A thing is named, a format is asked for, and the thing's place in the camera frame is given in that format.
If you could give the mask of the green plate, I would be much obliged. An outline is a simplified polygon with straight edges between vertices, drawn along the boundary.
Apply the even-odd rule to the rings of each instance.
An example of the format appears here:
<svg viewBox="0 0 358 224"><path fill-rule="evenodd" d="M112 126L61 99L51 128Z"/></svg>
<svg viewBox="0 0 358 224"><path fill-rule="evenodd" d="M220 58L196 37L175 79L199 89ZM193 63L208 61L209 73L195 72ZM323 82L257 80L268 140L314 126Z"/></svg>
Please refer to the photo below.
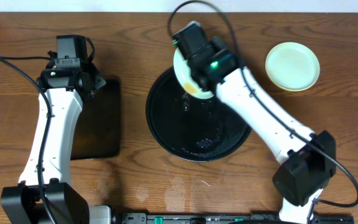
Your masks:
<svg viewBox="0 0 358 224"><path fill-rule="evenodd" d="M269 79L287 91L303 91L318 80L320 64L314 52L303 44L283 42L267 54L265 70Z"/></svg>
<svg viewBox="0 0 358 224"><path fill-rule="evenodd" d="M201 87L192 79L191 70L187 65L187 60L184 59L179 48L175 49L173 56L173 68L180 86L186 93L201 100L207 100L214 96L211 91L203 91Z"/></svg>

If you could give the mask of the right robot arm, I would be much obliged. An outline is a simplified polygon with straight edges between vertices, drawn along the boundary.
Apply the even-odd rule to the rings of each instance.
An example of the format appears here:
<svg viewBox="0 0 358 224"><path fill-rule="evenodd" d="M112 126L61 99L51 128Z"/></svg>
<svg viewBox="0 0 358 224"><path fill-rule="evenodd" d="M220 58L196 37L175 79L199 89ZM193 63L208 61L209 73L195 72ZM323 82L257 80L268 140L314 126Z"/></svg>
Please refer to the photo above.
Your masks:
<svg viewBox="0 0 358 224"><path fill-rule="evenodd" d="M336 143L288 114L254 79L251 71L219 39L208 40L200 23L171 33L177 49L173 67L193 96L214 95L235 111L266 143L280 164L273 184L283 196L279 219L309 223L312 208L336 173Z"/></svg>

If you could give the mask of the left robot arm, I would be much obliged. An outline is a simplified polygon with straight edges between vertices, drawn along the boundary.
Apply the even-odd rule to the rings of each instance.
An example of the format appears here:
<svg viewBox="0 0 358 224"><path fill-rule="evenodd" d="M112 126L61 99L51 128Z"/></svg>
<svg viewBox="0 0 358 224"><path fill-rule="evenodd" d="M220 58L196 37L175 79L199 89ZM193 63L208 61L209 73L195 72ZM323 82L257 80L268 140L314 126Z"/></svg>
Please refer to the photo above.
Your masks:
<svg viewBox="0 0 358 224"><path fill-rule="evenodd" d="M70 160L83 102L105 85L93 65L93 44L82 35L57 36L57 51L35 80L39 117L18 184L5 187L1 205L11 223L113 223L108 205L89 206L71 186Z"/></svg>

